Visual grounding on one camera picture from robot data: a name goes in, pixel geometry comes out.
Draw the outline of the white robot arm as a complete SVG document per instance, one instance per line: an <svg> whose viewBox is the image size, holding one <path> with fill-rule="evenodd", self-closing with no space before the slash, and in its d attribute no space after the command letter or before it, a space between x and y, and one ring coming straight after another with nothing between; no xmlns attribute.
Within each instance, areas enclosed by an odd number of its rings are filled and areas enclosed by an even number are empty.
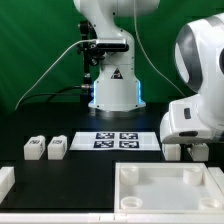
<svg viewBox="0 0 224 224"><path fill-rule="evenodd" d="M134 39L115 17L146 15L160 0L73 0L96 32L90 52L100 62L89 107L106 114L143 108L134 74ZM173 101L160 124L164 144L224 142L224 13L186 24L175 43L175 65L195 94Z"/></svg>

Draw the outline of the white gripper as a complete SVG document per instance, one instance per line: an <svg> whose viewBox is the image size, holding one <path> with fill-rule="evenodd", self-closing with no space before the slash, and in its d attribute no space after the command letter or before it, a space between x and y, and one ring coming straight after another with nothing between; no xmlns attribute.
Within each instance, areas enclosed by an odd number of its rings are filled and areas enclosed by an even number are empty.
<svg viewBox="0 0 224 224"><path fill-rule="evenodd" d="M224 122L217 126L199 117L199 96L172 101L160 124L163 144L197 144L224 142Z"/></svg>

